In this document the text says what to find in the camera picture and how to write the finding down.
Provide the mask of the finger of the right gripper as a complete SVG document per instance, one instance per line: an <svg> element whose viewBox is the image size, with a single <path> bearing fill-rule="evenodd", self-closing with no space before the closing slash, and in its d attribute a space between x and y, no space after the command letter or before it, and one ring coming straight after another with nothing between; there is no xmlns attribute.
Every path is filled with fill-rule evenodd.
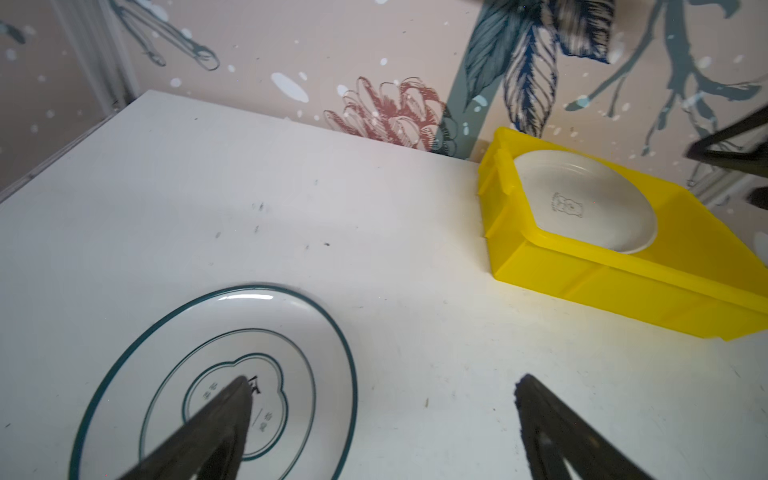
<svg viewBox="0 0 768 480"><path fill-rule="evenodd" d="M755 134L756 137L734 151L722 150L731 140ZM685 157L710 166L767 177L767 106L736 123L692 143Z"/></svg>

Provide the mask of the plain cream plate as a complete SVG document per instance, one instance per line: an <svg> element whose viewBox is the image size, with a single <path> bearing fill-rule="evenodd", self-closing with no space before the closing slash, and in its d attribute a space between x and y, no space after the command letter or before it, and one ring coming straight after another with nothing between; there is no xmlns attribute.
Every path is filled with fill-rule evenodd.
<svg viewBox="0 0 768 480"><path fill-rule="evenodd" d="M656 214L641 191L597 160L538 150L514 160L536 227L624 254L656 239Z"/></svg>

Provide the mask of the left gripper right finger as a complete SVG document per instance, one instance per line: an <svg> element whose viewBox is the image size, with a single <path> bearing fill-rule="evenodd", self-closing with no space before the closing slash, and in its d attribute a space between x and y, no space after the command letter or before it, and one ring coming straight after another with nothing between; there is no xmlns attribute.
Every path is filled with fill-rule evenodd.
<svg viewBox="0 0 768 480"><path fill-rule="evenodd" d="M521 439L534 479L648 479L566 403L531 374L516 384Z"/></svg>

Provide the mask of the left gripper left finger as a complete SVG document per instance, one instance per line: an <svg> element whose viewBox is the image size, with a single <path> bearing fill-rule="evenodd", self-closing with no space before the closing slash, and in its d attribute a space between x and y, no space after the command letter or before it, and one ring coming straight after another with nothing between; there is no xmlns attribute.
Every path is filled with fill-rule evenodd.
<svg viewBox="0 0 768 480"><path fill-rule="evenodd" d="M251 386L239 376L125 479L234 479L252 411Z"/></svg>

